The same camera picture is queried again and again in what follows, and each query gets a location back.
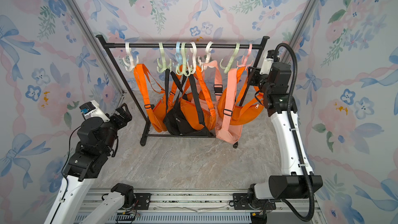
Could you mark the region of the black bag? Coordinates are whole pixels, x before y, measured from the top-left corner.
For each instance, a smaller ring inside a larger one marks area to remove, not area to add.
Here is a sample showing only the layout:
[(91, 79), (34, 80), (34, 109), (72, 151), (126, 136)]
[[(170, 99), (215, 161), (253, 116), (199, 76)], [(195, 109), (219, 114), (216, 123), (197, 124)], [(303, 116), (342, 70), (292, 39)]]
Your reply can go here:
[[(183, 82), (187, 82), (188, 77), (183, 77), (180, 80), (174, 72), (171, 72), (173, 82), (177, 86), (177, 89), (183, 95)], [(174, 136), (194, 136), (194, 137), (207, 137), (213, 138), (213, 134), (211, 131), (207, 130), (206, 128), (202, 129), (201, 131), (194, 130), (186, 118), (184, 117), (181, 109), (179, 100), (182, 98), (182, 95), (178, 95), (177, 99), (174, 103), (173, 108), (166, 114), (164, 119), (164, 123), (167, 127), (168, 132)]]

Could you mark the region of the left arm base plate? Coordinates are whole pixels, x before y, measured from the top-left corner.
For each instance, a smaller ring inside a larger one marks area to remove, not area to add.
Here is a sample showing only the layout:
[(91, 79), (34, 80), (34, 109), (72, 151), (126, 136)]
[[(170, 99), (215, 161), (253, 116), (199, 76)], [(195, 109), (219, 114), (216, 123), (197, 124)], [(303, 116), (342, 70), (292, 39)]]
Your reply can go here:
[(150, 193), (127, 193), (122, 195), (119, 192), (111, 192), (107, 195), (104, 201), (110, 200), (111, 203), (116, 202), (120, 206), (120, 210), (149, 210), (150, 200), (152, 194)]

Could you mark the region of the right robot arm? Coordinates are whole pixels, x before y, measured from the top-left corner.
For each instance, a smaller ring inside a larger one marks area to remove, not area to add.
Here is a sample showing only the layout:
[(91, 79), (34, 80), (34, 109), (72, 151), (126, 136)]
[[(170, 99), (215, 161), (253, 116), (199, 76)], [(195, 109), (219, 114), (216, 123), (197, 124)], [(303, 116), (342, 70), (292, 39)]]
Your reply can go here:
[(290, 65), (275, 62), (267, 74), (256, 67), (248, 71), (249, 84), (257, 87), (255, 98), (267, 109), (276, 131), (282, 165), (281, 175), (272, 175), (264, 183), (251, 185), (248, 189), (250, 207), (273, 209), (275, 200), (314, 200), (323, 181), (320, 175), (314, 174), (304, 151), (293, 88), (289, 86)]

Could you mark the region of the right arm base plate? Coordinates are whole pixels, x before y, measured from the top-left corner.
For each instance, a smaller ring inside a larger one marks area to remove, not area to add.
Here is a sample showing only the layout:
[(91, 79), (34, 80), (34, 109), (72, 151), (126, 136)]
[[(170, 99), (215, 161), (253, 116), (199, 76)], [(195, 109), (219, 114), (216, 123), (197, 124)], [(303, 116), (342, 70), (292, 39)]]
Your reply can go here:
[(233, 200), (229, 202), (229, 206), (237, 210), (248, 210), (254, 212), (273, 211), (276, 210), (276, 203), (271, 200), (259, 200), (251, 194), (234, 193)]

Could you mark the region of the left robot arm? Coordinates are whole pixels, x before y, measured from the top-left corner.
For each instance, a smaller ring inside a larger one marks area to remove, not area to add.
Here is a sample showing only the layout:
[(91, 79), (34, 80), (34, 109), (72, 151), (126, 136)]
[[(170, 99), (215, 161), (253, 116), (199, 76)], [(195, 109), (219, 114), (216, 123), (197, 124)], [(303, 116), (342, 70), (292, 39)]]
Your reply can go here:
[(95, 100), (81, 105), (80, 110), (84, 121), (76, 129), (79, 142), (62, 169), (61, 188), (45, 220), (47, 224), (74, 223), (102, 167), (117, 154), (118, 131), (132, 120), (125, 103), (112, 115), (104, 113)]

